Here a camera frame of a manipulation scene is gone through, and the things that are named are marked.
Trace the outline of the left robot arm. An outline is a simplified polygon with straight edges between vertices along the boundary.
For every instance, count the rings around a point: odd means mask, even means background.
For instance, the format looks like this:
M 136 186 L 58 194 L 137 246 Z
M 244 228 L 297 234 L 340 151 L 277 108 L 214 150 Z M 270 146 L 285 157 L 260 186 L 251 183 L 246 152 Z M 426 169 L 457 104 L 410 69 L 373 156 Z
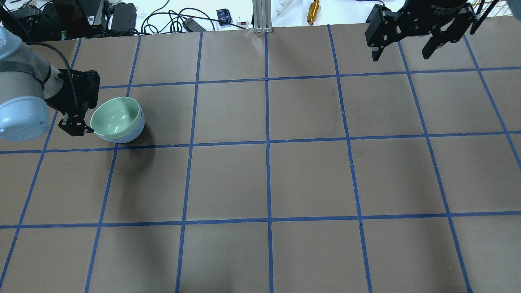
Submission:
M 94 130 L 85 122 L 89 109 L 96 108 L 98 72 L 57 69 L 6 28 L 0 33 L 0 137 L 10 142 L 34 140 L 50 128 L 49 109 L 59 111 L 60 129 L 70 136 Z

